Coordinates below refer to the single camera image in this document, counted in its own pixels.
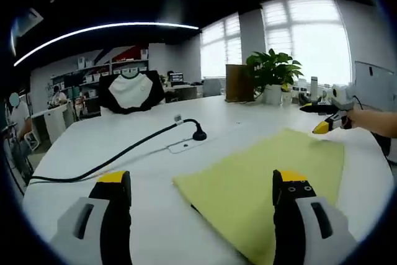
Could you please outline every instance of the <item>green leaves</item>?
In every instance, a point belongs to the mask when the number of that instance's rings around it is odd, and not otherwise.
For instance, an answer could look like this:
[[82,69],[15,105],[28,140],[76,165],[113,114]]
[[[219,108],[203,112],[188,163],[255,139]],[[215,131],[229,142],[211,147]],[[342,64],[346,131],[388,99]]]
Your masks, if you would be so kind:
[[263,92],[266,85],[286,85],[293,84],[294,77],[303,76],[300,72],[299,61],[286,53],[276,53],[273,49],[269,54],[253,52],[247,58],[246,63],[252,66],[252,74],[255,82],[255,90]]

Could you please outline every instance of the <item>white table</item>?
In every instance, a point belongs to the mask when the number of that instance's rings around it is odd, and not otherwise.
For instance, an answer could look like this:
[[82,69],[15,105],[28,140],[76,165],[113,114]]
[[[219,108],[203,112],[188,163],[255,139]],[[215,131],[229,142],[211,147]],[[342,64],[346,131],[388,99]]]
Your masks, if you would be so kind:
[[44,117],[47,133],[50,137],[51,143],[53,144],[56,139],[58,139],[60,135],[74,122],[72,104],[69,102],[31,116],[33,132],[40,141],[40,134],[35,124],[35,119],[38,117]]
[[175,91],[178,89],[186,89],[186,88],[196,88],[197,86],[192,86],[192,85],[175,85],[175,86],[165,86],[163,87],[164,92],[168,92],[168,91]]
[[[101,164],[132,143],[183,118],[198,120],[207,140],[171,153],[166,146],[190,138],[194,124],[184,124],[115,161],[106,170],[129,170],[132,182],[130,251],[134,264],[245,264],[172,185],[182,173],[194,173],[236,150],[277,133],[284,127],[311,135],[324,117],[297,107],[227,104],[224,97],[206,97],[159,105],[147,112],[106,115],[72,124],[50,148],[35,174],[73,177]],[[349,219],[349,230],[362,240],[376,224],[394,188],[393,176],[369,132],[335,130],[318,138],[345,144],[345,165],[337,206]],[[49,241],[56,221],[79,197],[88,196],[96,177],[73,184],[31,184],[23,208],[34,228]]]

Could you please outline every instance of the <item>sleeve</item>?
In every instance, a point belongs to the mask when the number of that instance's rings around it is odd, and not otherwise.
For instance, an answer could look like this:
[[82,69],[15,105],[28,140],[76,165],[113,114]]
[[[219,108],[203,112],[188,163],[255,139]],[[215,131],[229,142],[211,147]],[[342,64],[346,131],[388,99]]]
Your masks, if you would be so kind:
[[21,101],[20,107],[22,108],[21,112],[23,113],[24,120],[28,119],[30,117],[30,114],[29,114],[29,108],[27,107],[27,104],[24,101]]
[[66,95],[63,92],[60,92],[60,101],[67,101],[68,98],[66,97]]

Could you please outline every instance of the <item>white flower pot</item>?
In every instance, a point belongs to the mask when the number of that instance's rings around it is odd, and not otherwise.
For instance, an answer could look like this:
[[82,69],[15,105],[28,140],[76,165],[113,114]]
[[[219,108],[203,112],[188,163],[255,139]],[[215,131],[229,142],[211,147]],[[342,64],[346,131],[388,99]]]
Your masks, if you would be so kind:
[[278,106],[281,104],[281,85],[267,85],[265,87],[264,100],[266,104]]
[[291,92],[283,92],[282,93],[282,101],[283,101],[283,106],[289,106],[292,101],[292,93]]

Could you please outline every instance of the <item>black cable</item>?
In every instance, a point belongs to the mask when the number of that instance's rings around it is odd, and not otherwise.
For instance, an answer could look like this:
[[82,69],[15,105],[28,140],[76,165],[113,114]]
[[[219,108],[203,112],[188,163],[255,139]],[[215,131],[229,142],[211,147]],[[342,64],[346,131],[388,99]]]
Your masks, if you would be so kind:
[[359,104],[360,104],[360,107],[361,107],[361,109],[363,110],[363,107],[362,107],[362,104],[361,104],[361,102],[360,102],[360,100],[359,100],[359,98],[357,97],[357,96],[353,96],[355,99],[357,99],[357,101],[359,102]]
[[[194,119],[183,120],[183,123],[186,123],[186,122],[193,122],[197,126],[197,131],[202,132],[201,126],[196,120],[194,120]],[[129,152],[130,150],[134,149],[135,147],[137,147],[137,146],[143,144],[144,142],[146,142],[154,137],[157,137],[158,135],[160,135],[168,130],[171,130],[177,126],[178,126],[178,124],[172,124],[168,127],[163,128],[162,130],[159,130],[158,132],[152,133],[150,136],[147,136],[146,138],[143,138],[142,140],[136,142],[135,144],[132,144],[131,146],[127,147],[120,153],[113,156],[111,159],[108,159],[106,162],[100,164],[99,166],[96,166],[95,168],[89,170],[88,172],[85,172],[84,174],[82,174],[80,176],[76,176],[76,177],[72,177],[72,178],[51,178],[51,177],[43,177],[43,176],[32,176],[31,179],[41,179],[41,180],[46,180],[46,181],[51,181],[51,182],[76,182],[76,181],[79,181],[79,180],[87,177],[88,175],[91,175],[92,173],[102,169],[103,167],[107,166],[108,164],[113,163],[116,159],[123,156],[125,153]]]

